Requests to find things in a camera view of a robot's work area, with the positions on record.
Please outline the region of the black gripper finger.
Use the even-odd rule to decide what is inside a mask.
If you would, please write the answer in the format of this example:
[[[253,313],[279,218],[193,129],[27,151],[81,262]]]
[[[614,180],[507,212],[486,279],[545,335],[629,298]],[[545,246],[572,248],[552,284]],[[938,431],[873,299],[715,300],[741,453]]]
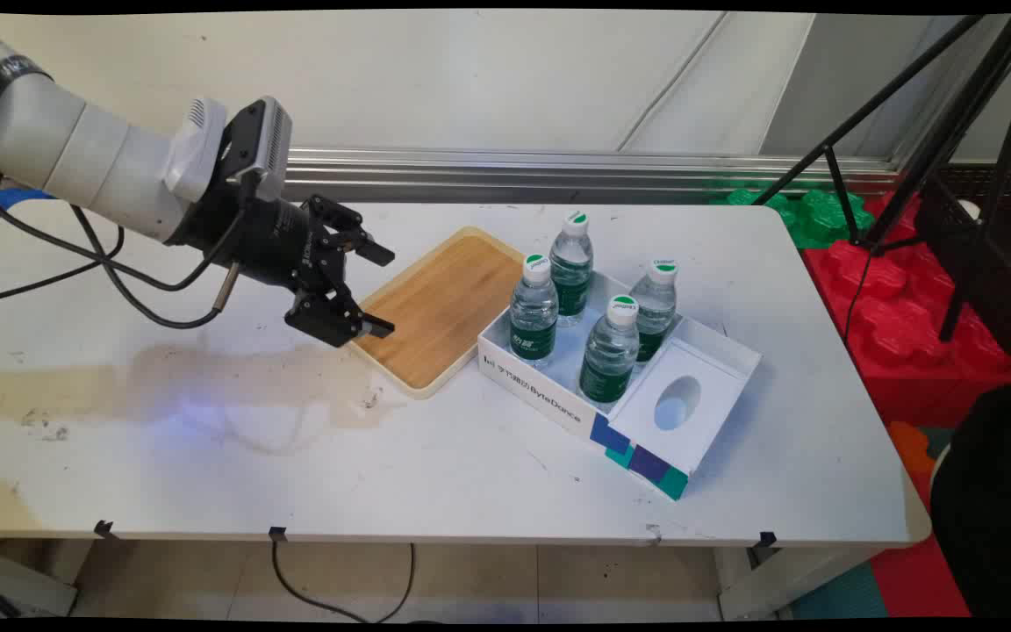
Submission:
[[[356,253],[377,267],[386,267],[396,259],[396,253],[381,247],[362,227],[362,215],[352,208],[336,203],[329,197],[312,195],[301,204],[306,215],[305,259],[313,261],[312,253]]]
[[[292,284],[292,308],[283,317],[289,327],[313,337],[329,347],[340,348],[362,336],[385,339],[396,332],[392,321],[365,312],[344,283],[306,287]]]

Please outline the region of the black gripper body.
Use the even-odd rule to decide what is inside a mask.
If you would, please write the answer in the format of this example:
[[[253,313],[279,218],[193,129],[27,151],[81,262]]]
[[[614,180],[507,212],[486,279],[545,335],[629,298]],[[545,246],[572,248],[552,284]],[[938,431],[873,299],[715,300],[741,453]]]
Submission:
[[[193,204],[168,243],[208,253],[225,235],[240,212],[240,188],[217,187]],[[310,235],[310,209],[278,199],[274,203],[256,198],[244,213],[224,248],[213,263],[228,267],[240,263],[240,274],[262,284],[280,285],[297,292],[313,291],[305,271],[304,251]]]

